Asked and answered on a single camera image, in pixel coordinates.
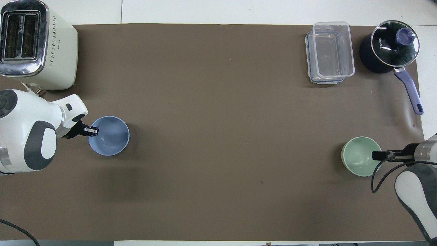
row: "cream toaster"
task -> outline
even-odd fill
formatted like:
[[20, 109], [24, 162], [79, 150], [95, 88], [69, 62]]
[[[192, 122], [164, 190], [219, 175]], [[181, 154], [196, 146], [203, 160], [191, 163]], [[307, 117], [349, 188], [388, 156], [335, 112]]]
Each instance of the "cream toaster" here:
[[76, 78], [74, 27], [39, 0], [1, 9], [0, 74], [41, 90], [63, 90]]

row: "lid knob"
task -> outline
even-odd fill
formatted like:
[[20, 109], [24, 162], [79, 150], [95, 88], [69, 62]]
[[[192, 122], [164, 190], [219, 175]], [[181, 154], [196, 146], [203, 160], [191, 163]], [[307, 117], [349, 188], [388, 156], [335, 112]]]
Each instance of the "lid knob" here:
[[396, 33], [396, 43], [401, 45], [411, 45], [416, 35], [409, 28], [401, 28]]

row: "saucepan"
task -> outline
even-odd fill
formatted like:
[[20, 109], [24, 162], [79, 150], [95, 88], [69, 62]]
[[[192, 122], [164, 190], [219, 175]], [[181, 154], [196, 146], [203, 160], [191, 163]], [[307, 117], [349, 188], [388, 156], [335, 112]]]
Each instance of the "saucepan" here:
[[419, 53], [416, 32], [400, 21], [385, 21], [367, 36], [360, 45], [363, 64], [374, 73], [394, 71], [402, 81], [417, 115], [423, 114], [423, 106], [416, 85], [405, 66], [411, 64]]

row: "saucepan handle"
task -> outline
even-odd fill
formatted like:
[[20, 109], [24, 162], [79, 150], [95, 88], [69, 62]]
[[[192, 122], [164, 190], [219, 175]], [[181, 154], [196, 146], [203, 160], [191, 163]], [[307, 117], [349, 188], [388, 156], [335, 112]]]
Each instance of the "saucepan handle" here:
[[408, 97], [411, 101], [411, 106], [417, 115], [423, 114], [422, 102], [420, 101], [419, 94], [417, 93], [416, 85], [413, 79], [405, 70], [404, 67], [395, 68], [395, 76], [404, 83], [405, 89], [407, 89]]

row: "toaster slot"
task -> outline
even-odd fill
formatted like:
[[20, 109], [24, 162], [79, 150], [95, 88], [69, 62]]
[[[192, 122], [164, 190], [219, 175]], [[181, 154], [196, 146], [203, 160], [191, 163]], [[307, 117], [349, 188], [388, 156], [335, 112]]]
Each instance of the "toaster slot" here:
[[8, 15], [6, 25], [6, 38], [4, 47], [4, 58], [17, 57], [19, 47], [18, 33], [20, 29], [20, 15]]
[[27, 14], [24, 17], [23, 45], [21, 47], [22, 58], [34, 58], [38, 37], [38, 16]]

